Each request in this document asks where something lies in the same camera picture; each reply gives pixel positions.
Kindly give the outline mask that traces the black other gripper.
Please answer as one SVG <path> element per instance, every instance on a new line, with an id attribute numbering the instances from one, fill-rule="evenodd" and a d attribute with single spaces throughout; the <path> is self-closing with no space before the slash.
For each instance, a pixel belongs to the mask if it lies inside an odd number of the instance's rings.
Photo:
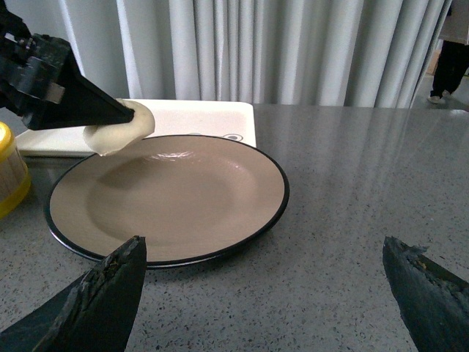
<path id="1" fill-rule="evenodd" d="M 1 4 L 1 106 L 30 130 L 116 125 L 133 110 L 81 75 L 70 44 L 32 34 L 23 19 Z"/>

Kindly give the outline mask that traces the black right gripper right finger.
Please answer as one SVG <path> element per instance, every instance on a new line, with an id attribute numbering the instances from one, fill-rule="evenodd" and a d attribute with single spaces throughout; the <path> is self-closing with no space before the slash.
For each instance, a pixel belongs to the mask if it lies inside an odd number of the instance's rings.
<path id="1" fill-rule="evenodd" d="M 394 237 L 383 266 L 401 318 L 419 351 L 468 350 L 468 283 Z"/>

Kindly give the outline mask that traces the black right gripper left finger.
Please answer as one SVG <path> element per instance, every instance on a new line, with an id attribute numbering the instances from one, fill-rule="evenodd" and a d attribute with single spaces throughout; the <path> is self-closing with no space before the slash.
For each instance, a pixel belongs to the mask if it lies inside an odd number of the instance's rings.
<path id="1" fill-rule="evenodd" d="M 2 351 L 124 351 L 147 267 L 134 236 L 41 307 L 1 332 Z"/>

